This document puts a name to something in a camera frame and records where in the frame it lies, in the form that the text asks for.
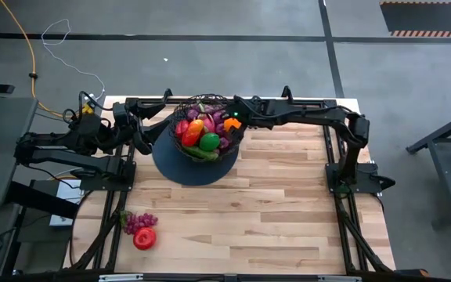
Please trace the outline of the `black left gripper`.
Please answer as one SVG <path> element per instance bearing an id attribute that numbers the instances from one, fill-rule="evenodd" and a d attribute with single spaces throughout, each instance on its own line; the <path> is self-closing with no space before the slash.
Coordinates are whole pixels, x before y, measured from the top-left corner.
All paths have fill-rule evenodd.
<path id="1" fill-rule="evenodd" d="M 166 107 L 165 103 L 148 103 L 139 98 L 127 98 L 124 103 L 113 104 L 112 113 L 115 128 L 120 134 L 133 135 L 133 144 L 141 154 L 151 154 L 152 146 L 168 127 L 165 118 L 153 125 L 145 126 L 138 118 L 152 118 Z"/>

